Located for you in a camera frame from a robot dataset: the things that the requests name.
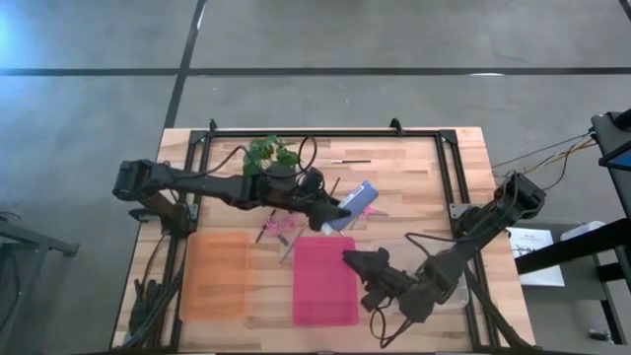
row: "orange cutting board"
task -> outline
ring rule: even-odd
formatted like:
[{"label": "orange cutting board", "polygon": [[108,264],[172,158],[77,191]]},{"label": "orange cutting board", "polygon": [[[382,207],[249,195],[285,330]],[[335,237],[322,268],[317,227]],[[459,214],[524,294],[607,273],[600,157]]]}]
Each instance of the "orange cutting board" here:
[{"label": "orange cutting board", "polygon": [[246,315],[247,234],[194,233],[188,237],[179,318],[239,320]]}]

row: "metal stand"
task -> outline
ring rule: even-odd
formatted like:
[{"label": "metal stand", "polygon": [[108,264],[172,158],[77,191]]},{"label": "metal stand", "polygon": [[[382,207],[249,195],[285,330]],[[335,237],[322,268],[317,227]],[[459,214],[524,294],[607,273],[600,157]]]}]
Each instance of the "metal stand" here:
[{"label": "metal stand", "polygon": [[18,270],[16,270],[16,277],[20,278],[19,284],[22,286],[20,286],[17,290],[14,304],[10,309],[10,313],[6,316],[4,328],[0,329],[2,331],[0,333],[0,353],[3,353],[18,317],[18,313],[20,312],[20,308],[24,303],[25,298],[31,293],[33,287],[35,286],[37,276],[43,266],[43,262],[48,251],[58,250],[61,251],[64,256],[72,257],[77,254],[79,245],[71,245],[61,242],[55,238],[13,225],[3,219],[0,219],[0,236],[17,242],[5,243],[2,245],[0,250],[2,251],[1,255],[3,258],[15,257],[15,255],[10,256],[10,254],[15,253],[19,249],[23,249],[26,252],[32,252],[35,255],[33,259],[30,260],[31,265],[26,271],[21,270],[21,272],[18,273]]},{"label": "metal stand", "polygon": [[[516,258],[515,263],[517,270],[519,274],[525,274],[546,267],[568,263],[580,257],[592,256],[594,264],[590,269],[584,268],[584,273],[588,270],[596,271],[598,277],[597,281],[601,284],[603,292],[603,297],[599,299],[600,305],[606,318],[609,331],[611,332],[611,340],[615,344],[626,344],[627,341],[622,331],[622,323],[620,322],[609,290],[606,287],[606,282],[624,278],[627,286],[631,290],[631,268],[629,268],[629,262],[626,256],[626,252],[628,251],[627,245],[630,244],[627,235],[629,228],[631,228],[631,221],[621,219],[596,230],[584,233],[571,240],[541,248]],[[616,251],[619,262],[600,266],[597,254],[609,249]],[[569,277],[573,279],[572,275],[565,274],[566,271],[570,271],[570,269],[564,270],[564,278]]]}]

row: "wire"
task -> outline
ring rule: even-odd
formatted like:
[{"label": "wire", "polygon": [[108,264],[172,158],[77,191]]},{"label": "wire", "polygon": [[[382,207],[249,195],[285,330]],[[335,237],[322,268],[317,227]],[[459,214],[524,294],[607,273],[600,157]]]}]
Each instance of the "wire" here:
[{"label": "wire", "polygon": [[404,237],[407,238],[407,240],[410,242],[412,242],[410,240],[411,237],[425,238],[425,239],[429,239],[433,241],[448,242],[448,243],[458,243],[460,241],[460,240],[455,240],[455,239],[435,237],[435,236],[430,236],[423,233],[414,233],[414,232],[407,232]]},{"label": "wire", "polygon": [[145,338],[149,335],[150,331],[156,326],[158,323],[160,315],[162,315],[167,306],[171,302],[171,299],[175,295],[175,292],[181,288],[182,277],[183,277],[183,266],[184,260],[181,261],[179,271],[175,274],[174,280],[171,282],[169,287],[164,291],[161,295],[160,299],[156,301],[156,305],[151,310],[150,314],[147,315],[143,324],[136,330],[136,332],[129,338],[124,344],[122,344],[122,348],[129,348],[138,343],[141,343],[145,340]]},{"label": "wire", "polygon": [[166,233],[162,234],[162,237],[160,238],[160,240],[156,244],[156,247],[154,248],[154,251],[151,253],[151,256],[149,256],[149,261],[147,262],[147,267],[145,267],[145,274],[142,277],[141,285],[143,287],[143,290],[145,289],[145,283],[147,282],[147,277],[149,276],[149,270],[151,269],[151,265],[153,265],[154,259],[156,258],[156,255],[158,254],[158,249],[160,248],[160,244],[162,243],[162,241],[165,239],[166,236],[167,236]]},{"label": "wire", "polygon": [[[415,246],[417,246],[418,248],[423,250],[423,252],[427,255],[427,258],[431,257],[431,254],[429,253],[429,251],[423,245],[421,245],[420,243],[414,241],[411,237],[408,237],[407,235],[405,236],[405,238],[408,241],[410,241],[412,244],[414,244]],[[432,276],[433,277],[431,277],[431,279],[434,282],[434,286],[436,286],[436,277],[435,277],[435,275],[432,275]],[[399,326],[399,328],[392,335],[386,336],[386,316],[384,315],[383,309],[388,308],[391,304],[392,304],[392,297],[389,298],[389,300],[387,301],[387,304],[385,306],[376,307],[375,310],[371,313],[371,321],[369,323],[369,328],[371,330],[371,335],[379,341],[379,346],[382,349],[385,349],[400,334],[405,332],[405,330],[407,330],[412,324],[414,324],[414,321],[412,321],[410,319],[406,319],[406,320],[403,321],[403,323]],[[373,326],[373,324],[375,322],[375,315],[379,315],[380,318],[382,319],[381,335],[376,335],[375,334],[375,328]]]},{"label": "wire", "polygon": [[547,186],[547,187],[543,188],[542,190],[547,191],[547,190],[549,190],[550,188],[552,188],[552,187],[556,186],[557,184],[559,184],[559,182],[561,182],[561,180],[562,180],[562,179],[563,179],[563,177],[565,176],[565,171],[566,171],[566,169],[567,169],[567,167],[568,167],[568,158],[570,158],[570,155],[569,155],[569,154],[566,154],[566,155],[565,155],[565,161],[563,162],[563,170],[561,171],[561,176],[560,176],[560,177],[559,177],[556,181],[554,181],[554,183],[552,183],[551,185],[549,185],[549,186]]},{"label": "wire", "polygon": [[427,257],[429,258],[429,257],[431,256],[431,255],[430,255],[430,252],[429,252],[429,251],[428,251],[425,247],[423,247],[423,245],[421,245],[420,243],[418,243],[418,242],[414,241],[414,240],[412,239],[412,237],[415,237],[415,236],[409,236],[410,234],[412,234],[412,235],[413,235],[413,233],[406,233],[406,234],[405,234],[405,238],[406,238],[408,241],[410,241],[412,244],[414,244],[415,246],[417,246],[417,247],[419,247],[421,250],[423,250],[423,252],[425,252],[425,255],[427,255]]},{"label": "wire", "polygon": [[17,213],[13,213],[13,212],[9,212],[9,211],[0,211],[0,216],[7,216],[7,217],[11,217],[16,221],[21,221],[22,220],[22,216],[20,216]]},{"label": "wire", "polygon": [[503,163],[500,163],[500,164],[496,164],[496,165],[492,166],[491,168],[492,168],[492,169],[495,169],[495,168],[497,168],[497,167],[501,167],[501,166],[507,165],[507,164],[512,163],[512,162],[516,162],[516,161],[518,161],[518,160],[520,160],[520,159],[523,159],[523,158],[525,158],[525,157],[529,157],[529,156],[531,156],[531,155],[533,155],[533,154],[536,154],[536,153],[539,153],[539,152],[543,152],[543,151],[548,150],[548,149],[550,149],[550,148],[554,148],[554,147],[560,146],[561,144],[564,144],[564,143],[567,143],[567,142],[571,142],[571,141],[573,141],[573,140],[575,140],[575,139],[579,139],[579,138],[586,137],[586,136],[587,136],[587,135],[589,135],[589,134],[590,134],[590,132],[585,133],[585,134],[578,135],[578,136],[576,136],[576,137],[568,138],[568,139],[566,139],[566,140],[564,140],[564,141],[561,141],[561,142],[558,142],[558,143],[554,143],[554,144],[549,145],[549,146],[547,146],[547,147],[544,147],[544,148],[541,148],[541,149],[537,149],[537,150],[532,151],[532,152],[530,152],[530,153],[526,153],[526,154],[524,154],[524,155],[518,156],[518,157],[516,157],[515,159],[511,159],[511,160],[509,160],[509,161],[506,161],[506,162],[503,162]]},{"label": "wire", "polygon": [[[576,153],[576,152],[578,152],[578,151],[580,151],[580,150],[583,150],[583,149],[586,149],[586,148],[590,148],[590,147],[593,147],[594,145],[596,145],[596,142],[593,142],[593,143],[591,143],[591,144],[589,144],[589,143],[590,143],[590,141],[587,141],[587,142],[583,143],[582,145],[580,145],[578,148],[576,148],[576,149],[574,149],[573,151],[568,152],[568,153],[566,153],[566,154],[567,154],[567,155],[574,154],[574,153]],[[565,155],[563,155],[563,156],[561,156],[561,157],[557,157],[557,158],[555,158],[555,159],[553,159],[553,160],[550,160],[550,161],[549,161],[548,163],[546,163],[545,165],[546,165],[546,166],[551,165],[551,164],[553,164],[553,163],[556,163],[556,162],[560,161],[560,160],[561,160],[561,159],[563,159],[563,158],[565,158]]]},{"label": "wire", "polygon": [[[539,164],[535,165],[532,168],[529,169],[524,169],[523,174],[530,174],[530,173],[534,173],[536,171],[538,171],[540,168],[551,165],[553,163],[558,162],[559,160],[563,159],[566,155],[568,154],[574,154],[575,152],[584,149],[584,148],[588,148],[588,147],[592,147],[593,145],[588,145],[590,142],[592,141],[592,138],[588,138],[586,141],[579,141],[577,143],[574,143],[573,145],[570,146],[570,148],[565,149],[557,154],[553,154],[549,157],[547,157],[546,159],[544,159],[543,161],[541,161]],[[579,143],[581,143],[581,145],[579,146],[579,148],[574,149],[574,147],[576,147]]]},{"label": "wire", "polygon": [[6,325],[7,320],[9,320],[11,313],[16,308],[16,305],[18,304],[18,300],[20,299],[20,295],[22,294],[22,290],[20,290],[20,275],[18,273],[18,261],[16,260],[16,256],[13,253],[11,253],[11,258],[13,259],[13,272],[15,273],[16,298],[13,300],[13,304],[11,305],[11,308],[9,308],[9,313],[7,313],[7,316],[5,316],[4,319],[2,320],[2,323],[0,323],[0,333],[2,333],[2,330],[4,329],[4,326]]},{"label": "wire", "polygon": [[[311,140],[314,143],[314,153],[312,154],[312,158],[309,160],[309,163],[303,167],[302,162],[301,162],[301,156],[303,153],[303,148],[305,147],[305,143]],[[252,155],[249,153],[249,151],[247,150],[246,147],[244,147],[243,145],[237,146],[237,148],[235,148],[232,152],[230,152],[230,154],[221,162],[219,163],[219,165],[213,169],[207,170],[205,172],[201,172],[201,173],[197,173],[197,174],[192,174],[192,175],[176,175],[172,168],[171,168],[171,164],[166,161],[165,164],[167,164],[167,170],[169,171],[169,174],[172,176],[172,178],[175,179],[185,179],[185,178],[201,178],[210,174],[213,174],[215,172],[217,172],[218,170],[220,170],[221,168],[223,168],[226,163],[228,163],[228,161],[235,155],[237,154],[237,152],[239,150],[243,150],[245,155],[247,156],[248,159],[250,159],[251,161],[255,161],[255,159],[252,157]],[[298,148],[298,168],[299,170],[294,173],[294,174],[289,174],[286,176],[276,176],[276,175],[272,175],[270,173],[265,172],[258,164],[254,164],[254,166],[256,167],[256,169],[258,170],[258,172],[268,178],[295,178],[299,175],[302,175],[304,173],[307,172],[307,170],[314,164],[314,161],[316,160],[316,156],[317,156],[317,142],[316,139],[313,136],[306,136],[303,141],[300,143],[300,147]]]}]

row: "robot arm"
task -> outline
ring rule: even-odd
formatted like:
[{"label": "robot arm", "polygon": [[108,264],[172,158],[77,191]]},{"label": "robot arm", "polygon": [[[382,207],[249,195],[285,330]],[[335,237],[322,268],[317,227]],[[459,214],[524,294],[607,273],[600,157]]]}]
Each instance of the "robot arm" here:
[{"label": "robot arm", "polygon": [[339,201],[321,190],[322,173],[309,169],[302,181],[289,176],[287,167],[274,166],[267,175],[212,177],[171,168],[151,161],[124,161],[120,165],[112,193],[124,201],[138,201],[160,217],[171,231],[189,230],[190,216],[185,205],[168,201],[161,190],[172,189],[215,197],[241,210],[270,206],[309,217],[310,228],[319,231],[327,221],[350,216],[350,211],[338,208]]},{"label": "robot arm", "polygon": [[[483,308],[496,320],[498,328],[512,346],[528,347],[502,318],[499,311],[483,294],[468,269],[468,262],[506,227],[520,219],[534,217],[543,206],[545,192],[521,174],[513,174],[499,187],[493,201],[482,208],[469,207],[456,220],[456,230],[465,235],[452,248],[430,255],[412,275],[389,266],[387,250],[346,250],[344,262],[362,279],[368,294],[362,306],[372,312],[386,298],[398,300],[399,310],[407,321],[423,322],[435,304],[443,304],[456,289],[464,273],[471,290]],[[382,347],[386,347],[390,338]]]}]

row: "concrete floor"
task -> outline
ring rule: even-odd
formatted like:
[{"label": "concrete floor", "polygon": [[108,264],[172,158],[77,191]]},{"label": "concrete floor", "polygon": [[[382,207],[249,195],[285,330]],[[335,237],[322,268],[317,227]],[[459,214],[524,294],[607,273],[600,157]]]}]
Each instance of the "concrete floor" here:
[{"label": "concrete floor", "polygon": [[[0,1],[0,68],[177,68],[196,0]],[[209,0],[191,67],[631,65],[616,0]],[[138,226],[110,194],[123,159],[153,159],[175,77],[0,77],[0,209],[79,242],[52,254],[9,353],[105,350]],[[176,127],[482,126],[492,163],[630,107],[631,76],[188,78]],[[543,157],[523,160],[528,166]],[[543,219],[623,214],[598,151],[570,160]],[[533,179],[548,185],[560,166]],[[631,301],[613,285],[623,317]],[[585,339],[596,304],[528,300],[549,349],[628,353]]]}]

